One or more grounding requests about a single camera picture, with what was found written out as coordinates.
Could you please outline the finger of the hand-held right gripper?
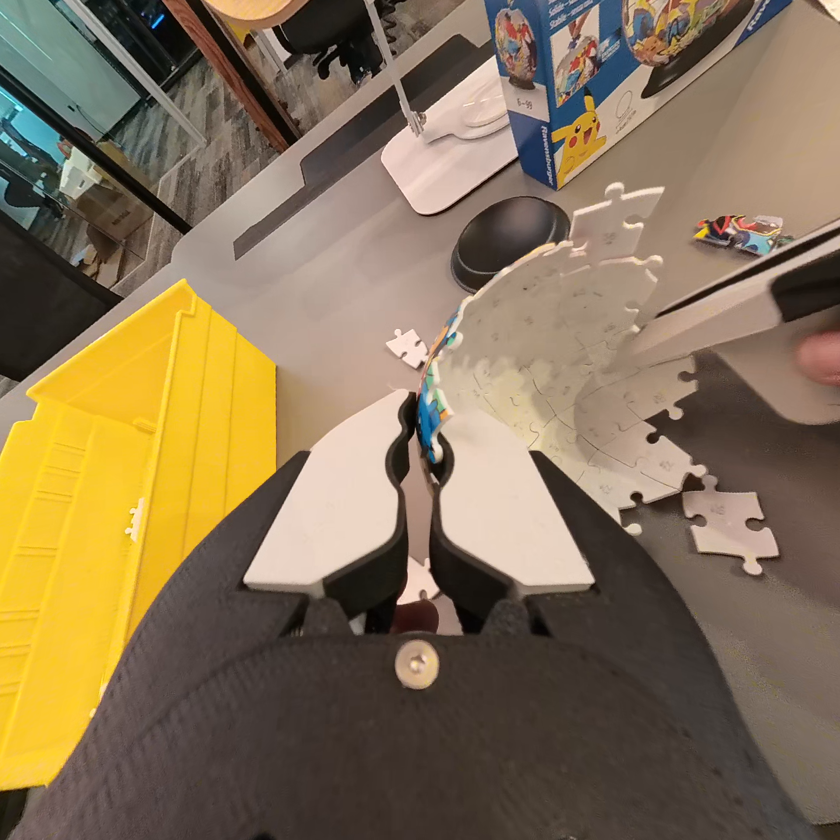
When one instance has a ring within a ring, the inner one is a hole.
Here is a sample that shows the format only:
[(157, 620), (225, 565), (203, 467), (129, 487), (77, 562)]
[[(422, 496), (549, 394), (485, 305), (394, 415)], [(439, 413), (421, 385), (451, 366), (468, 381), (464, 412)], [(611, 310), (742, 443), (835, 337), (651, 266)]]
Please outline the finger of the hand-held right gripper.
[(673, 361), (782, 323), (770, 280), (744, 280), (660, 313), (623, 346), (623, 365)]
[(839, 223), (827, 224), (765, 257), (754, 260), (748, 266), (677, 301), (662, 312), (672, 312), (705, 295), (744, 280), (772, 281), (772, 292), (780, 306), (782, 322), (791, 322), (837, 307)]

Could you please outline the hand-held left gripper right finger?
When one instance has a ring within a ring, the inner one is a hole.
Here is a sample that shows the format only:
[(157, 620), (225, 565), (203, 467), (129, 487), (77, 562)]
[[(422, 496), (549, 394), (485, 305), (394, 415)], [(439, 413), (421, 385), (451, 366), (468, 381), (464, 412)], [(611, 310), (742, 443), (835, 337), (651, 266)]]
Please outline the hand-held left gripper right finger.
[(443, 427), (429, 558), (466, 634), (551, 634), (546, 602), (591, 593), (588, 534), (563, 510), (576, 494), (502, 421), (459, 413)]

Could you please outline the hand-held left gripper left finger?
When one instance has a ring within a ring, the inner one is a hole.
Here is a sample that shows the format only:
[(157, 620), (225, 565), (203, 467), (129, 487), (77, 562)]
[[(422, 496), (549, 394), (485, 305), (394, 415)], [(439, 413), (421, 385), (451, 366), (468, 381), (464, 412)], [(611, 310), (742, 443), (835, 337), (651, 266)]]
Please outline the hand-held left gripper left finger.
[(290, 459), (290, 488), (244, 587), (331, 600), (357, 634), (387, 634), (407, 578), (412, 437), (413, 393), (393, 391)]

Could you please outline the partly built puzzle ball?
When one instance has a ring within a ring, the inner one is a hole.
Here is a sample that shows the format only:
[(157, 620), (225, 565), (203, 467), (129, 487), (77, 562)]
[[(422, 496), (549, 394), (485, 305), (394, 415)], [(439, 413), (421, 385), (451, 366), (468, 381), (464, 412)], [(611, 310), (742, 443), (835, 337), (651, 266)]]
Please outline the partly built puzzle ball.
[(609, 515), (682, 491), (707, 468), (649, 420), (680, 419), (697, 390), (691, 355), (655, 366), (619, 363), (663, 260), (641, 259), (644, 220), (664, 187), (610, 184), (577, 209), (557, 245), (541, 245), (463, 300), (423, 372), (416, 431), (427, 477), (443, 470), (443, 426), (481, 410), (507, 425)]

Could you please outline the black round ball stand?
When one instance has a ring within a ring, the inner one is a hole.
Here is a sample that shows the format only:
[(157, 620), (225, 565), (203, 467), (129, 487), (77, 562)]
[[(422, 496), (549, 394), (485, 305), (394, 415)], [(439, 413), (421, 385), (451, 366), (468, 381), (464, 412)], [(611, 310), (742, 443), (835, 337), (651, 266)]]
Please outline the black round ball stand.
[(538, 196), (512, 196), (476, 215), (458, 236), (450, 257), (456, 285), (480, 291), (503, 269), (544, 245), (567, 239), (570, 216)]

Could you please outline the blue puzzle box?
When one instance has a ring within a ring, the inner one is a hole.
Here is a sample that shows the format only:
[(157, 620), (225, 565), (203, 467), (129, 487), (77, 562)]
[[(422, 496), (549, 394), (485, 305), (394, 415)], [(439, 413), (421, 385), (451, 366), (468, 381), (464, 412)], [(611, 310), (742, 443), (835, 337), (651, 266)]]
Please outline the blue puzzle box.
[(561, 189), (790, 1), (485, 1), (523, 172)]

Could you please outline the person's right hand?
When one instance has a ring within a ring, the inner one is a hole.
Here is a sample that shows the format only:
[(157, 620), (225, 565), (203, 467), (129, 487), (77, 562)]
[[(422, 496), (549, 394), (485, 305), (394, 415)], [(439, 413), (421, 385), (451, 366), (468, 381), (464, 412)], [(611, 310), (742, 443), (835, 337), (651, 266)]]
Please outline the person's right hand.
[(825, 386), (839, 386), (839, 331), (824, 331), (805, 338), (795, 352), (801, 373), (811, 382)]

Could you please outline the yellow plastic bin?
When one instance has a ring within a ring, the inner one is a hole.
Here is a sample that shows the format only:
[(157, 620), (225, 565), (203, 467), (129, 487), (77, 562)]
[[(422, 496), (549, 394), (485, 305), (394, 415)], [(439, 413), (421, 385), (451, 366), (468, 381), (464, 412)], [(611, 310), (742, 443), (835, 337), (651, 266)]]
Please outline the yellow plastic bin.
[(30, 387), (1, 461), (1, 787), (51, 782), (163, 585), (277, 469), (277, 366), (179, 280)]

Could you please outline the white rounded board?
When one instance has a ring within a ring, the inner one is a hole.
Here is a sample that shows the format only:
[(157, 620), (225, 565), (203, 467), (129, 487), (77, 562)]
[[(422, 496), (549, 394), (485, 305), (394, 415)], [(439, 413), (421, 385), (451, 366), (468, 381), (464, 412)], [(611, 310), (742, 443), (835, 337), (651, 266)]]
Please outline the white rounded board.
[(421, 134), (403, 129), (381, 153), (385, 170), (416, 214), (443, 212), (518, 156), (495, 57), (424, 114)]

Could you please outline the black mesh office chair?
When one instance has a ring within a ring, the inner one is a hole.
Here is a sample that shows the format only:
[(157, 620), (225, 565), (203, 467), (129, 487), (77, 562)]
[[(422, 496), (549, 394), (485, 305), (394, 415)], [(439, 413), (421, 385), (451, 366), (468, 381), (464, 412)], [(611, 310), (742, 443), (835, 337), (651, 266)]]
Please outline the black mesh office chair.
[(121, 300), (1, 216), (2, 377), (21, 382)]
[(311, 57), (323, 80), (335, 60), (356, 86), (384, 63), (363, 1), (310, 1), (272, 32), (292, 56)]

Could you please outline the brown cardboard box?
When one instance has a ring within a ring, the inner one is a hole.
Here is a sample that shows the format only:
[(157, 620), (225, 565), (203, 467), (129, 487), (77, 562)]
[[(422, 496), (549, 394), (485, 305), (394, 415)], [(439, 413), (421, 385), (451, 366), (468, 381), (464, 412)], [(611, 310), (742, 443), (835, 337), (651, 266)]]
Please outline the brown cardboard box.
[(59, 198), (98, 235), (136, 259), (146, 257), (152, 209), (73, 145), (60, 167), (58, 190)]

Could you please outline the glass railing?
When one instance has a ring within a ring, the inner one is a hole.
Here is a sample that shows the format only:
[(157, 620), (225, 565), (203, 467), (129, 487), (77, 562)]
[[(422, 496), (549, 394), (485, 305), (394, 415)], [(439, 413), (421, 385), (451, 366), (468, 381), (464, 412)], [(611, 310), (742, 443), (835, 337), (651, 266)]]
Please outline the glass railing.
[(207, 143), (175, 97), (198, 57), (164, 2), (2, 1), (2, 213), (58, 251), (100, 235), (58, 195), (73, 145), (188, 232), (161, 190)]

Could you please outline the brown wooden post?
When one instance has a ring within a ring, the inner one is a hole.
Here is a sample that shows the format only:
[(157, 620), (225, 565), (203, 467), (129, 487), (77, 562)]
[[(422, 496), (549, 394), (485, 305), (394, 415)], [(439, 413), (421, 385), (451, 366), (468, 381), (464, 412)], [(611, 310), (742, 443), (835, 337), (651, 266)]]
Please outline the brown wooden post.
[(297, 142), (302, 136), (299, 122), (263, 80), (228, 23), (202, 1), (164, 1), (164, 5), (269, 145), (281, 153)]

